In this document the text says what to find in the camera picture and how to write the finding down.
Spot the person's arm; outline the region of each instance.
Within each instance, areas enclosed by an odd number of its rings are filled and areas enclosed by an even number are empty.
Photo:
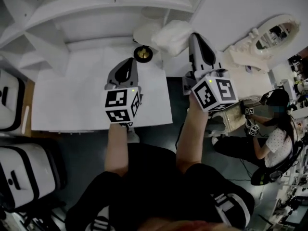
[[[128,147],[126,127],[111,124],[105,158],[105,171],[124,176],[128,171]]]
[[[177,168],[185,173],[197,163],[201,163],[203,137],[208,112],[203,112],[193,94],[190,94],[190,107],[180,135],[177,149]]]
[[[266,122],[270,121],[270,118],[259,116],[259,115],[250,115],[250,119],[257,121],[258,123],[264,125]]]
[[[259,141],[257,137],[253,138],[254,141],[254,149],[257,159],[263,159],[269,152],[270,149],[267,147],[266,144],[264,144],[262,147],[260,147]]]

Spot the black pants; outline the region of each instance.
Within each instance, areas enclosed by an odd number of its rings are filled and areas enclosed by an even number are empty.
[[[260,147],[265,144],[267,139],[258,139]],[[258,167],[265,167],[264,159],[258,159],[252,138],[247,137],[224,137],[221,138],[215,145],[215,151],[235,158],[244,159]]]

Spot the gray floor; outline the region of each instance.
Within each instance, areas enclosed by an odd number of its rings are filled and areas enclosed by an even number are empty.
[[[168,88],[171,102],[173,124],[137,128],[136,133],[140,136],[141,142],[164,147],[175,151],[175,141],[178,137],[181,124],[184,122],[189,102],[188,97],[182,95],[181,79],[168,78]],[[243,128],[238,129],[232,135],[244,136]],[[104,153],[107,145],[107,131],[81,135],[63,135],[60,140],[60,147],[67,170],[68,184],[64,190],[55,194],[62,201],[66,202],[66,209],[73,206],[82,195],[89,183],[101,172],[103,172]],[[213,150],[210,139],[204,140],[202,162],[216,168],[227,179],[248,179],[248,175],[239,159],[226,157]],[[247,163],[249,171],[254,172],[256,166]],[[255,208],[249,227],[254,230],[263,230],[265,222],[258,217],[258,214],[268,218],[275,204],[275,197],[279,184],[268,184],[265,187],[254,187],[248,181],[234,181],[249,191],[260,203],[259,196],[263,191],[264,196],[261,204]]]

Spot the black base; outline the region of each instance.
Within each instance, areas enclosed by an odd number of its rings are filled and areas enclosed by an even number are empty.
[[[143,48],[146,48],[146,50],[148,51],[148,53],[150,54],[148,58],[140,58],[138,56],[138,51],[141,51]],[[148,63],[149,61],[151,61],[153,57],[153,51],[148,47],[148,46],[140,46],[140,47],[137,47],[135,50],[134,50],[134,58],[136,59],[137,62],[139,63]]]

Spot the white cloth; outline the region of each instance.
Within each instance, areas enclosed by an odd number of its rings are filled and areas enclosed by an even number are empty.
[[[265,166],[273,167],[284,159],[292,151],[292,140],[288,137],[285,140],[286,132],[280,128],[275,129],[266,140],[265,144],[270,149],[270,152],[265,156]],[[296,141],[296,132],[294,130],[294,140]]]
[[[152,36],[152,43],[171,56],[179,55],[188,47],[188,38],[193,33],[186,21],[174,20]]]

